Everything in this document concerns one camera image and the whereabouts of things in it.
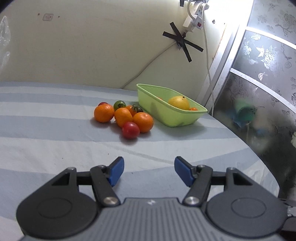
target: white cable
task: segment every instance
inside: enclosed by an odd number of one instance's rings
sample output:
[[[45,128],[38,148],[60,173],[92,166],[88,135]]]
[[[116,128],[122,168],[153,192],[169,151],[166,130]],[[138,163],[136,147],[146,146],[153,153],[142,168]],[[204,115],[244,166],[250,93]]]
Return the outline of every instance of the white cable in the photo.
[[[209,81],[210,81],[210,88],[211,88],[211,93],[212,93],[212,102],[213,102],[213,106],[212,106],[212,116],[214,115],[214,93],[213,93],[213,86],[212,86],[212,79],[211,79],[211,75],[210,75],[210,68],[209,68],[209,52],[208,52],[208,48],[207,48],[207,35],[205,33],[205,24],[204,24],[204,18],[205,18],[205,7],[206,7],[206,3],[203,4],[202,6],[202,26],[203,26],[203,31],[204,31],[204,36],[205,36],[205,52],[207,55],[207,73],[209,75]]]
[[[165,51],[167,51],[169,48],[171,48],[174,44],[176,43],[176,41],[174,41],[172,44],[170,44],[167,48],[165,48],[161,53],[159,53],[156,57],[154,57],[148,64],[146,64],[139,73],[137,73],[134,77],[132,77],[128,82],[126,82],[123,86],[120,87],[120,89],[124,89],[130,82],[132,82],[134,79],[138,78],[145,69],[148,68],[149,65],[152,64],[152,62],[154,60],[156,60],[159,56],[161,56]]]
[[[189,17],[191,17],[192,20],[195,20],[195,17],[191,14],[190,9],[189,9],[191,1],[192,0],[188,0],[188,3],[187,3],[187,12],[188,12]]]

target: cherry tomato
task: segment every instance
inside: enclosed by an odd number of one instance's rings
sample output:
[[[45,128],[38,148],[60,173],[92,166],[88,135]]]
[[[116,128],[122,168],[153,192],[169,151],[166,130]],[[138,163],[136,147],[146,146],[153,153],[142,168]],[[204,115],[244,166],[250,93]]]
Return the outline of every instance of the cherry tomato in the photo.
[[[124,101],[122,101],[122,100],[118,100],[118,101],[116,101],[116,102],[114,103],[114,106],[113,106],[113,108],[114,108],[115,111],[116,111],[117,109],[119,109],[119,108],[124,108],[124,107],[126,107],[126,104],[125,104]]]
[[[140,134],[140,129],[134,122],[126,122],[122,127],[122,135],[126,139],[135,139]]]
[[[99,103],[99,105],[102,105],[102,104],[108,104],[108,103],[107,103],[107,102],[101,102],[101,103]]]
[[[136,106],[136,110],[137,110],[137,113],[144,112],[143,109],[141,107],[139,107],[139,106]]]
[[[137,113],[137,106],[135,104],[128,105],[126,108],[129,110],[132,116],[134,116]]]

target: orange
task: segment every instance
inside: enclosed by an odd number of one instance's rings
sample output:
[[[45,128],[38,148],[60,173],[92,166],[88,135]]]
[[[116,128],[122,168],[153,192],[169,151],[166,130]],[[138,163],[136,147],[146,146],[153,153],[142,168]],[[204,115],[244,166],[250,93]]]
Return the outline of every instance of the orange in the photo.
[[[154,124],[152,116],[145,112],[136,113],[133,117],[133,122],[140,128],[141,133],[150,131]]]
[[[175,96],[168,100],[168,103],[176,108],[182,109],[182,110],[189,110],[190,105],[189,101],[185,98],[185,96]]]
[[[123,127],[126,122],[133,121],[133,116],[127,108],[119,108],[115,111],[114,117],[119,127]]]
[[[137,113],[136,106],[128,105],[126,108],[127,108],[128,111],[131,113],[132,116],[134,116],[134,115]]]
[[[102,104],[94,109],[94,118],[98,122],[108,122],[114,117],[114,108],[109,104]]]

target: striped bed sheet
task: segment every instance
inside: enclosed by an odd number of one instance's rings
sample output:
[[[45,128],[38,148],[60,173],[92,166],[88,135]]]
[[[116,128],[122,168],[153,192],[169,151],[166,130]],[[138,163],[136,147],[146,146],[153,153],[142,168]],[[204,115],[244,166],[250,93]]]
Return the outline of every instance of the striped bed sheet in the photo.
[[[125,170],[114,187],[126,197],[185,196],[188,188],[174,171],[176,156],[216,171],[236,167],[277,196],[279,186],[264,163],[233,132],[208,114],[190,126],[169,128],[158,121],[136,141],[120,128],[93,119],[105,101],[138,101],[137,92],[91,86],[0,82],[0,240],[22,237],[18,204],[69,166],[86,171],[124,157]],[[91,197],[90,187],[80,190]],[[223,187],[212,187],[210,197]]]

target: patterned glass panel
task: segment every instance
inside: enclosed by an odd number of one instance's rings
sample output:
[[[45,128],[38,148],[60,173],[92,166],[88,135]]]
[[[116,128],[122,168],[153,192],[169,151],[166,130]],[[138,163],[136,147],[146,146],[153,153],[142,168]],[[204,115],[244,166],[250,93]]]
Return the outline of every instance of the patterned glass panel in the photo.
[[[295,49],[246,31],[233,68],[260,81],[296,105]]]
[[[254,0],[249,27],[296,43],[296,7],[290,0]]]
[[[233,73],[214,110],[214,117],[244,140],[269,168],[280,186],[279,196],[295,199],[296,144],[291,140],[295,138],[296,114]]]

